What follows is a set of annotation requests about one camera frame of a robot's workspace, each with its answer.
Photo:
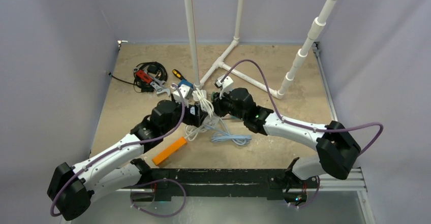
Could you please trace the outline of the white plug adapter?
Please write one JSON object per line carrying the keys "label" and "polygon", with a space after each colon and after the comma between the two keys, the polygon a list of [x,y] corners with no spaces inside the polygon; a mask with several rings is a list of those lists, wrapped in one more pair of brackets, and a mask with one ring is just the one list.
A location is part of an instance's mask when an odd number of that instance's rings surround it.
{"label": "white plug adapter", "polygon": [[193,97],[193,100],[196,102],[201,101],[202,100],[202,91],[201,90],[194,90],[192,92],[192,97]]}

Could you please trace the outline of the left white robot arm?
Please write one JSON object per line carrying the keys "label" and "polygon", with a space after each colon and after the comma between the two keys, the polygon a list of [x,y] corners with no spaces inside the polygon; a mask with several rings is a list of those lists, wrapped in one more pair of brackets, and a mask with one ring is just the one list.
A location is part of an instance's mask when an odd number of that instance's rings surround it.
{"label": "left white robot arm", "polygon": [[208,117],[198,103],[158,102],[150,115],[108,149],[72,166],[62,163],[55,168],[47,190],[52,201],[50,215],[74,220],[91,203],[113,191],[167,182],[164,178],[157,179],[140,156],[160,144],[181,124],[199,127]]}

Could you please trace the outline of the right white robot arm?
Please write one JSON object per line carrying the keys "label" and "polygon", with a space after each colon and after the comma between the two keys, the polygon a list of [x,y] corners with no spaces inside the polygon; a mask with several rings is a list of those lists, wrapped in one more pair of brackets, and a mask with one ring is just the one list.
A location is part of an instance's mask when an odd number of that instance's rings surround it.
{"label": "right white robot arm", "polygon": [[289,165],[285,180],[292,187],[323,174],[345,180],[359,157],[360,146],[337,121],[323,125],[322,129],[299,120],[287,123],[273,109],[258,106],[245,88],[215,92],[211,102],[217,116],[229,114],[239,118],[253,133],[285,138],[316,151],[316,155],[294,159]]}

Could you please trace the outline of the blue cube socket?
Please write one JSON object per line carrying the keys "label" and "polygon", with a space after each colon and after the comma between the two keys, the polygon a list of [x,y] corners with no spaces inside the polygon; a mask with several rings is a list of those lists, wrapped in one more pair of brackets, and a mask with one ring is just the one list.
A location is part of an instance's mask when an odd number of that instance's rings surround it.
{"label": "blue cube socket", "polygon": [[188,87],[190,87],[191,89],[194,89],[194,85],[193,83],[189,82],[188,80],[182,80],[182,83]]}

